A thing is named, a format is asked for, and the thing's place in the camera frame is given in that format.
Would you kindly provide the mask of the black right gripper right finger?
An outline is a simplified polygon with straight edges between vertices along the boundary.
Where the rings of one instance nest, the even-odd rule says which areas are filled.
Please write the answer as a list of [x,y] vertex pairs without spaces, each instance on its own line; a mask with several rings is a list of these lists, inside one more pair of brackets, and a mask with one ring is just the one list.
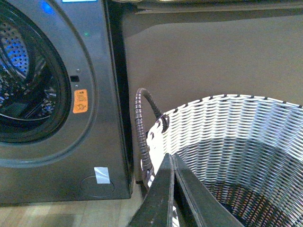
[[195,176],[185,162],[173,156],[174,199],[181,227],[242,227]]

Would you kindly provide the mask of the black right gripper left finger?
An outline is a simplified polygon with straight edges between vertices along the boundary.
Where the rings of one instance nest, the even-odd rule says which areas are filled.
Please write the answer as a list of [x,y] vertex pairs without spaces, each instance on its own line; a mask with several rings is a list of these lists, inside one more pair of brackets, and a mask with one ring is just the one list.
[[140,208],[129,227],[171,227],[175,173],[172,156],[166,154]]

